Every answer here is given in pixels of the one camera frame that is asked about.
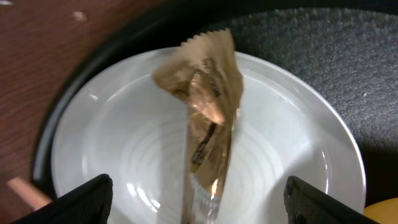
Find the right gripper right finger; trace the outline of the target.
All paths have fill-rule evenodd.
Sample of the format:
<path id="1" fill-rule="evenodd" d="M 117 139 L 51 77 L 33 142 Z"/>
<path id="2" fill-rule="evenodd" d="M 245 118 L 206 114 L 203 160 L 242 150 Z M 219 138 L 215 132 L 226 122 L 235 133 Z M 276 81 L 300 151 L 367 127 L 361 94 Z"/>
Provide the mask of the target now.
<path id="1" fill-rule="evenodd" d="M 292 175 L 285 185 L 284 205 L 289 224 L 377 224 Z"/>

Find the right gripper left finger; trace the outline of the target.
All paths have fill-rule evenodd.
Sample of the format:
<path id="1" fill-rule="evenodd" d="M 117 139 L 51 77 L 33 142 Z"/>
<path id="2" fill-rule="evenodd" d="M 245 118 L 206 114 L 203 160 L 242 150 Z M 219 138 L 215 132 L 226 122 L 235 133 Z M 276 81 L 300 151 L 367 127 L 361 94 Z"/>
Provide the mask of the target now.
<path id="1" fill-rule="evenodd" d="M 15 223 L 107 224 L 112 199 L 113 181 L 101 174 Z"/>

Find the wooden chopstick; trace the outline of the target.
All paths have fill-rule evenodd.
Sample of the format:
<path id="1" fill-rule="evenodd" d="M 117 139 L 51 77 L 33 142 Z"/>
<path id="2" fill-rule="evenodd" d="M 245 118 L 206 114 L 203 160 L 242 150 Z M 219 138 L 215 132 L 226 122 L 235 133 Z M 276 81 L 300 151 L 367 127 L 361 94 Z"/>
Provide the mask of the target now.
<path id="1" fill-rule="evenodd" d="M 20 177 L 9 180 L 7 186 L 33 210 L 39 210 L 52 202 L 49 196 Z"/>

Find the yellow bowl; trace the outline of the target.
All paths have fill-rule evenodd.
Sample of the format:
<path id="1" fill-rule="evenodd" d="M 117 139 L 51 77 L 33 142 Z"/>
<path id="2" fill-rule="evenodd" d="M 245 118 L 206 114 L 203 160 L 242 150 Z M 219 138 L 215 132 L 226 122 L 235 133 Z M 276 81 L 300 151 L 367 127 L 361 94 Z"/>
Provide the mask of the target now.
<path id="1" fill-rule="evenodd" d="M 381 224 L 398 224 L 398 198 L 370 205 L 364 209 L 364 215 Z"/>

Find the grey plate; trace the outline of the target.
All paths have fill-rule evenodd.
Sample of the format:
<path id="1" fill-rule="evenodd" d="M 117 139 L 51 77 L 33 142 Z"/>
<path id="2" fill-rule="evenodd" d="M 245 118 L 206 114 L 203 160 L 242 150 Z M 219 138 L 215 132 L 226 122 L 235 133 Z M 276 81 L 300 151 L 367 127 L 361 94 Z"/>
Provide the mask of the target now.
<path id="1" fill-rule="evenodd" d="M 171 53 L 129 57 L 72 99 L 52 146 L 58 196 L 108 174 L 110 223 L 180 222 L 187 111 L 151 78 Z M 218 222 L 287 223 L 284 188 L 291 175 L 362 212 L 361 153 L 338 113 L 288 71 L 243 53 L 236 60 L 244 93 Z"/>

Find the gold snack wrapper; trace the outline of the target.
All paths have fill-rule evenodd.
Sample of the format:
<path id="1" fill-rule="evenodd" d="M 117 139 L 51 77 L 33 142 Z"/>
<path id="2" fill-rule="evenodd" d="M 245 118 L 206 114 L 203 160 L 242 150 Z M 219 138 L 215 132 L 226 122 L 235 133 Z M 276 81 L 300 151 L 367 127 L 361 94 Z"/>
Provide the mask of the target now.
<path id="1" fill-rule="evenodd" d="M 244 89 L 231 31 L 187 39 L 152 78 L 187 106 L 181 222 L 215 223 Z"/>

